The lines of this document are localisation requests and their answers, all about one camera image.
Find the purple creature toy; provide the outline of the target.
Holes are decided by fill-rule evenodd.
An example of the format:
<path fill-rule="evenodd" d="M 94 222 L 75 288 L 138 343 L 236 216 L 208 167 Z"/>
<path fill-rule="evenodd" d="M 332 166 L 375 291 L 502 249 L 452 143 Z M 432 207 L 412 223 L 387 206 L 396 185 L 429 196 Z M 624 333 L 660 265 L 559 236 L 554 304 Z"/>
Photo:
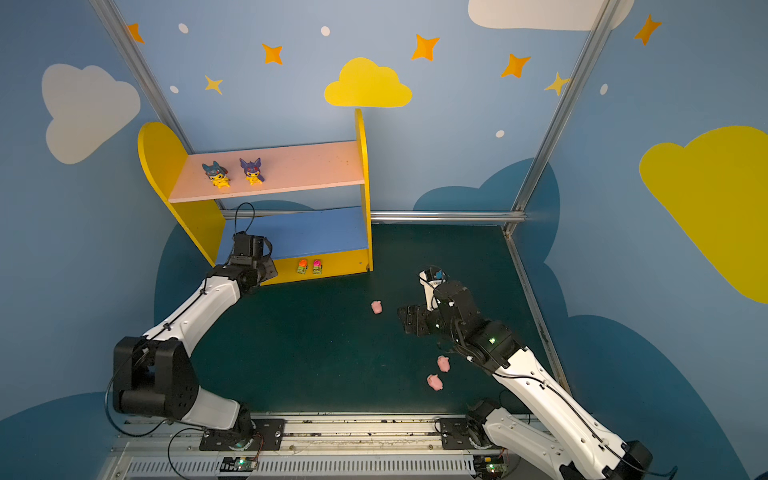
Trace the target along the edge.
<path fill-rule="evenodd" d="M 257 158 L 254 161 L 246 161 L 243 158 L 240 158 L 239 161 L 250 185 L 262 184 L 265 181 L 261 172 L 262 160 L 260 158 Z"/>

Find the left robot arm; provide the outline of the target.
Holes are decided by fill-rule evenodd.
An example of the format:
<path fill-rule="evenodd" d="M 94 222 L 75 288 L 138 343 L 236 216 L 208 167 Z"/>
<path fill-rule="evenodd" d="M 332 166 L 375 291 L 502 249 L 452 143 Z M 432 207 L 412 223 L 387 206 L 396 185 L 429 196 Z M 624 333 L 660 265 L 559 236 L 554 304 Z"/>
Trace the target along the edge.
<path fill-rule="evenodd" d="M 199 427 L 225 435 L 236 448 L 249 442 L 254 427 L 248 409 L 205 390 L 191 356 L 230 307 L 277 276 L 272 250 L 267 238 L 237 232 L 227 261 L 207 273 L 182 305 L 143 335 L 119 341 L 105 410 Z"/>

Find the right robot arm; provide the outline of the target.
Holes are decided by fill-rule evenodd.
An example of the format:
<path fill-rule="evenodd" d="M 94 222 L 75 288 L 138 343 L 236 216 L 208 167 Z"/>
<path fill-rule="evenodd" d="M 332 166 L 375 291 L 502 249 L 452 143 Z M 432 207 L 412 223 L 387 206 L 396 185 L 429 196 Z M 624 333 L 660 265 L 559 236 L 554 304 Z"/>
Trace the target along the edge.
<path fill-rule="evenodd" d="M 501 321 L 486 318 L 471 292 L 440 269 L 420 272 L 425 302 L 398 310 L 407 332 L 439 334 L 452 352 L 490 375 L 542 424 L 537 429 L 499 403 L 484 400 L 468 426 L 491 445 L 526 460 L 552 479 L 644 479 L 653 456 L 603 426 L 545 370 Z"/>

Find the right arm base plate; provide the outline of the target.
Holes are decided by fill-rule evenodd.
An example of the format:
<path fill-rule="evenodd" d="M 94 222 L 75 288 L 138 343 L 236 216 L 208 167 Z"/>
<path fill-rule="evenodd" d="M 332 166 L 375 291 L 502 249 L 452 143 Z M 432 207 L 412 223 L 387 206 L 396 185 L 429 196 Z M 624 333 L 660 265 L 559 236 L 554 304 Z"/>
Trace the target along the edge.
<path fill-rule="evenodd" d="M 498 449 L 474 419 L 441 417 L 435 422 L 444 450 Z"/>

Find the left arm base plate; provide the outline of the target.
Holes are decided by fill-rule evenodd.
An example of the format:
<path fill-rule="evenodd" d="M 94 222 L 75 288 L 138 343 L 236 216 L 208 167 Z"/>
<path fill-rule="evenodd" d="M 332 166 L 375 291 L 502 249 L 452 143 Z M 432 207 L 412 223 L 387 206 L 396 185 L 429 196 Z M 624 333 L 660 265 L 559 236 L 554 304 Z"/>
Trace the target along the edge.
<path fill-rule="evenodd" d="M 260 452 L 277 451 L 282 444 L 284 419 L 251 419 L 229 430 L 205 429 L 200 451 Z"/>

